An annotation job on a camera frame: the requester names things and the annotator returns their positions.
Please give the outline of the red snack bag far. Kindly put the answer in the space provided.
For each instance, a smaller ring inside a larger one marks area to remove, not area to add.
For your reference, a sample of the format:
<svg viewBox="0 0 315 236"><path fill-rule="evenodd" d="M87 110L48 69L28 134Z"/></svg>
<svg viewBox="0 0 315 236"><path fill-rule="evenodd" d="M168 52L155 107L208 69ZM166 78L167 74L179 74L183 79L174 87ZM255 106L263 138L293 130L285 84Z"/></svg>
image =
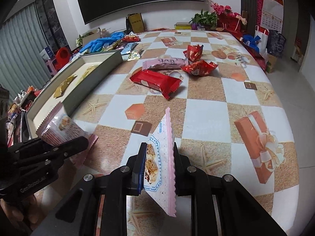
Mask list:
<svg viewBox="0 0 315 236"><path fill-rule="evenodd" d="M141 39L140 39L140 37L137 36L137 35L125 35L125 36L122 38L122 41L123 41L123 42L126 42L126 43L133 43L133 42L141 41Z"/></svg>

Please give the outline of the light yellow snack packet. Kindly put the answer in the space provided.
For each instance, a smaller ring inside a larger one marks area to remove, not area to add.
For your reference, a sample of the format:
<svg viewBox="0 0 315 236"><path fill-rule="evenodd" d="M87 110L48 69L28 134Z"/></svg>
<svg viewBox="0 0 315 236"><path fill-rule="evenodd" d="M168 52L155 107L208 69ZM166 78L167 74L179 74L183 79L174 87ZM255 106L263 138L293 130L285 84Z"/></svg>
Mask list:
<svg viewBox="0 0 315 236"><path fill-rule="evenodd" d="M98 65L91 65L90 67L88 67L86 69L86 71L84 71L83 75L80 77L78 84L80 82L82 82L90 73L92 73L96 68L98 67Z"/></svg>

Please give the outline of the light blue snack packet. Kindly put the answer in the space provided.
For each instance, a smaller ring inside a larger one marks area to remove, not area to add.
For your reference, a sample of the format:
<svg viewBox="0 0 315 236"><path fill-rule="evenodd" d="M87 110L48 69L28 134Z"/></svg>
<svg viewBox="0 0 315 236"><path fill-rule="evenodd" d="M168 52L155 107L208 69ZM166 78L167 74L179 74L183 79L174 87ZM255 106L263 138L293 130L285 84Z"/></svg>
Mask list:
<svg viewBox="0 0 315 236"><path fill-rule="evenodd" d="M121 55L130 54L137 45L138 43L126 43L125 47L121 50Z"/></svg>

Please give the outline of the yellow-black paper bag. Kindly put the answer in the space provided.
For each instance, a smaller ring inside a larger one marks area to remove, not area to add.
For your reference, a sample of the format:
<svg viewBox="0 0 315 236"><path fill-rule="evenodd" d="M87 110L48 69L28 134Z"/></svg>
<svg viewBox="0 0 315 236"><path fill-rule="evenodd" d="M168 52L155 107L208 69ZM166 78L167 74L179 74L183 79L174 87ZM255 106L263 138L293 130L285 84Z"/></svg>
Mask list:
<svg viewBox="0 0 315 236"><path fill-rule="evenodd" d="M145 31L145 26L141 13L128 14L125 19L127 32L139 34Z"/></svg>

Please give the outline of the white red-handled gift bag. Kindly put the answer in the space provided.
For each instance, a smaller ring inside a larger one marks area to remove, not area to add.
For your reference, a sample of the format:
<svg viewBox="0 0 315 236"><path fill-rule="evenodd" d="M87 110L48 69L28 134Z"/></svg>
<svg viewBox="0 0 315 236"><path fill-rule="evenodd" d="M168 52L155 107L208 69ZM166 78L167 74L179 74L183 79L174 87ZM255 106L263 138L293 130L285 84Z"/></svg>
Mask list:
<svg viewBox="0 0 315 236"><path fill-rule="evenodd" d="M255 26L255 42L259 53L261 56L265 55L267 52L267 43L268 43L269 30L265 29L259 25Z"/></svg>

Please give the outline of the long red snack packet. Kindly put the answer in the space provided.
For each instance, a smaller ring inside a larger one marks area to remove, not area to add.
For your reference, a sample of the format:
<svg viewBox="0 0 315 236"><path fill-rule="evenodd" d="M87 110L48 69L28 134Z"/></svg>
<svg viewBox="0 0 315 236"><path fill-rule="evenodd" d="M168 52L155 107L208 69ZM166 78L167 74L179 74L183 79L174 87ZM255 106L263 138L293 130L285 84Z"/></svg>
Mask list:
<svg viewBox="0 0 315 236"><path fill-rule="evenodd" d="M182 84L178 78L164 75L152 70L140 70L132 74L130 80L150 89L159 91L167 100Z"/></svg>

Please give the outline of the cardboard box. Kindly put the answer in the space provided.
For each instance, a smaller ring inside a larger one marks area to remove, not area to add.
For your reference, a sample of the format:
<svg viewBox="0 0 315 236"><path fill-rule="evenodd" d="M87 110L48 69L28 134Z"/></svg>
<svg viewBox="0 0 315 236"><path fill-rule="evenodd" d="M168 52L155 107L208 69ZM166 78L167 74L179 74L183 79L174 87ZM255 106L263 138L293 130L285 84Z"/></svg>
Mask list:
<svg viewBox="0 0 315 236"><path fill-rule="evenodd" d="M90 41L96 40L98 38L103 38L106 37L108 35L108 31L107 29L103 28L103 29L94 29L88 33L86 33L83 38L82 38L82 45L86 45L88 44Z"/></svg>

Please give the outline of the yellow-green box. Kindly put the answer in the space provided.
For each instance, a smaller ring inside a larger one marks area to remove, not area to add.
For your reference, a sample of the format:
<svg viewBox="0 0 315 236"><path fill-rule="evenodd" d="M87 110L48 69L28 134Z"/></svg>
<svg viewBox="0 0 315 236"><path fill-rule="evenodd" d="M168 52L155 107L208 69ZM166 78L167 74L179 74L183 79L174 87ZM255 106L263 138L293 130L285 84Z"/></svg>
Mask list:
<svg viewBox="0 0 315 236"><path fill-rule="evenodd" d="M189 22L177 22L175 23L176 30L191 30L192 25Z"/></svg>

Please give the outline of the red foil candy packet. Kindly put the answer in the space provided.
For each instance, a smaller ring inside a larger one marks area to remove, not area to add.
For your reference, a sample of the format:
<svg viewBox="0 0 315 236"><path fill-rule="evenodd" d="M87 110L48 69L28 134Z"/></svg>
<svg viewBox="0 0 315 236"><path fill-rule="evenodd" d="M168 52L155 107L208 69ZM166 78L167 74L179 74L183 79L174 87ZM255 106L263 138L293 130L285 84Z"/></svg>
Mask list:
<svg viewBox="0 0 315 236"><path fill-rule="evenodd" d="M209 76L217 67L218 65L216 63L200 60L189 65L181 66L181 70L193 76Z"/></svg>

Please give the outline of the green-sided shallow box tray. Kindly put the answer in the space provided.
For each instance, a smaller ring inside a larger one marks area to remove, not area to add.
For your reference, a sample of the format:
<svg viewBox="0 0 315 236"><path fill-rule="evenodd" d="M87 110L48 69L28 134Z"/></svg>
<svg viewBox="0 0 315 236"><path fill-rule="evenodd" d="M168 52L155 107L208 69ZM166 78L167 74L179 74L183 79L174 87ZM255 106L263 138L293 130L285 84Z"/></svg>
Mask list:
<svg viewBox="0 0 315 236"><path fill-rule="evenodd" d="M66 113L71 116L94 88L122 62L119 51L106 51L80 56L59 71L41 91L26 113L30 138L37 137L38 127L58 102L63 103ZM98 65L98 67L78 84L84 71L91 65ZM77 75L77 77L68 86L63 96L55 99L53 95L56 88L71 75Z"/></svg>

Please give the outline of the dark patterned gift bag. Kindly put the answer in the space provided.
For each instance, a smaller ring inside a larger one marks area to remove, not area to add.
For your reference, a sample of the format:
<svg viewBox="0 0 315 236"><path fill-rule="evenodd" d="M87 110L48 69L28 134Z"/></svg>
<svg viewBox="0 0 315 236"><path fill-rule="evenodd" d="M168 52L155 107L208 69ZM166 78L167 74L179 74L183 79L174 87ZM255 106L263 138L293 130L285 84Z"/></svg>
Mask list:
<svg viewBox="0 0 315 236"><path fill-rule="evenodd" d="M270 30L268 35L268 42L266 45L268 54L281 58L283 56L286 38L277 30Z"/></svg>

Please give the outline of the plain pink snack packet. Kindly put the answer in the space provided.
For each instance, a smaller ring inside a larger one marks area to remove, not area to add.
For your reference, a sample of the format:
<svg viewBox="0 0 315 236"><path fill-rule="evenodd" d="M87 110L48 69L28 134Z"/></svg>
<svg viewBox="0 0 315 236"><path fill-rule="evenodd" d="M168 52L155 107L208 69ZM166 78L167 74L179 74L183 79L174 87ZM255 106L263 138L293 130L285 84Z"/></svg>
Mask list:
<svg viewBox="0 0 315 236"><path fill-rule="evenodd" d="M142 70L165 70L165 69L181 69L188 65L187 59L182 58L159 58L147 60L143 62Z"/></svg>

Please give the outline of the pink plastic stool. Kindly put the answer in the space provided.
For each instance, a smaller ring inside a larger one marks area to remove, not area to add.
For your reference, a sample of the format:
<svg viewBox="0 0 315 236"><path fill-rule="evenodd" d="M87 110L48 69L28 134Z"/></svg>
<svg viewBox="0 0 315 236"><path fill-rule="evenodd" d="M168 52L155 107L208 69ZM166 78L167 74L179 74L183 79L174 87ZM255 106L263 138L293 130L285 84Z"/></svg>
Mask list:
<svg viewBox="0 0 315 236"><path fill-rule="evenodd" d="M56 69L56 66L58 64L57 60L56 59L47 60L45 62L45 64L46 64L46 66L47 66L47 68L49 70L50 75L52 77L55 76L57 74L57 72L58 72L57 69Z"/></svg>

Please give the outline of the green potted plant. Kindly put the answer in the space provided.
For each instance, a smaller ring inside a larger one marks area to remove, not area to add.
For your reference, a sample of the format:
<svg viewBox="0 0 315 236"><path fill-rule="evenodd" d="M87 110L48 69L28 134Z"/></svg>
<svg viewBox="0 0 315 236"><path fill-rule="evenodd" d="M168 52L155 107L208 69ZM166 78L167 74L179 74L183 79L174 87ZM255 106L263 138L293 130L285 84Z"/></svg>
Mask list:
<svg viewBox="0 0 315 236"><path fill-rule="evenodd" d="M205 30L214 30L217 27L218 16L215 12L201 10L189 21L193 27L202 27Z"/></svg>

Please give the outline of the small pink-white snack packet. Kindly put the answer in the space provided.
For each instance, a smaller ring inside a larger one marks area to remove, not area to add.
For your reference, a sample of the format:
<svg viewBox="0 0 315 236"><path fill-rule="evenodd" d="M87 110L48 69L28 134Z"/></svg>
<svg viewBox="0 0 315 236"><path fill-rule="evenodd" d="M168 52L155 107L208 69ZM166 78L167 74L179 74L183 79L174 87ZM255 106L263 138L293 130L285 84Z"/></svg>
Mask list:
<svg viewBox="0 0 315 236"><path fill-rule="evenodd" d="M144 190L171 217L176 216L175 138L170 108L147 142Z"/></svg>

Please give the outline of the colourful small candy packet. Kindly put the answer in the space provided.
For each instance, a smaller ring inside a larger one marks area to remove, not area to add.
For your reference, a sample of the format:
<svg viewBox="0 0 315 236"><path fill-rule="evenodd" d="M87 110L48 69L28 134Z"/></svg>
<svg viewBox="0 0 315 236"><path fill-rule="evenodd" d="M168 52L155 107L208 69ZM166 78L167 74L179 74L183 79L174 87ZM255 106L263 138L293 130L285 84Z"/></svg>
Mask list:
<svg viewBox="0 0 315 236"><path fill-rule="evenodd" d="M133 50L130 52L127 61L139 60L142 57L143 50Z"/></svg>

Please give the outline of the pink flower red gift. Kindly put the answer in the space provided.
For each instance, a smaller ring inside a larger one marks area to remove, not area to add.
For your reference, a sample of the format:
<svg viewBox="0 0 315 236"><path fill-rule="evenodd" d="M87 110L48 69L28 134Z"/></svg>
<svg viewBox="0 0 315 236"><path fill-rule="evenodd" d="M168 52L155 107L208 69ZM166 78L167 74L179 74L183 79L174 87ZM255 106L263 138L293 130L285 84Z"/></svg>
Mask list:
<svg viewBox="0 0 315 236"><path fill-rule="evenodd" d="M235 38L240 38L244 35L244 30L247 27L246 17L234 12L229 5L220 5L211 0L209 0L209 3L217 16L217 28L229 32Z"/></svg>

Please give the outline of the wall calendar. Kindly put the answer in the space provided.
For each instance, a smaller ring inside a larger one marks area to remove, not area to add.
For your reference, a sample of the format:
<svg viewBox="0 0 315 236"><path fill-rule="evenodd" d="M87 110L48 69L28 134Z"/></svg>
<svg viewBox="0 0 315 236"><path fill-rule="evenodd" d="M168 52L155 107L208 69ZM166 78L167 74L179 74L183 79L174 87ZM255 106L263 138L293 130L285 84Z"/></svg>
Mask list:
<svg viewBox="0 0 315 236"><path fill-rule="evenodd" d="M263 0L260 26L281 33L283 29L283 12L284 7L282 4L275 0Z"/></svg>

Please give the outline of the large pink cranberry crisp packet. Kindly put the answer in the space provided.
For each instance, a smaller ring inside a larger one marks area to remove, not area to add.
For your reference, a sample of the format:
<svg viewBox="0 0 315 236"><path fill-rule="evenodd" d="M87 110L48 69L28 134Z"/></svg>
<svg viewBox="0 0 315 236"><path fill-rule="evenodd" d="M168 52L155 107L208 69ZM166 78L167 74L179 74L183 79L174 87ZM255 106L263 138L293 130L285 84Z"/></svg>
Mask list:
<svg viewBox="0 0 315 236"><path fill-rule="evenodd" d="M90 149L98 140L98 136L81 129L81 127L70 118L61 102L58 102L58 104L45 117L38 127L36 134L46 143L54 147L77 137L83 136L87 138L89 140L88 147L70 157L71 162L77 169L82 167Z"/></svg>

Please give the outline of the dark gold snack packet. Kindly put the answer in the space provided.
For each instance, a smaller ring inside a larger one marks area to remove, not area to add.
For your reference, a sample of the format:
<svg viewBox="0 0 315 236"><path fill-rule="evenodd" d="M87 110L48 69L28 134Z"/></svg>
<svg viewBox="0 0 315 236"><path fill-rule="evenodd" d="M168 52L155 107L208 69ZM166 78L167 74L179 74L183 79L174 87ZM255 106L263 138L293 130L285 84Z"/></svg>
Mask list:
<svg viewBox="0 0 315 236"><path fill-rule="evenodd" d="M66 78L55 90L53 97L59 98L63 96L64 92L68 88L68 86L71 84L71 82L77 77L77 75L71 75L68 78Z"/></svg>

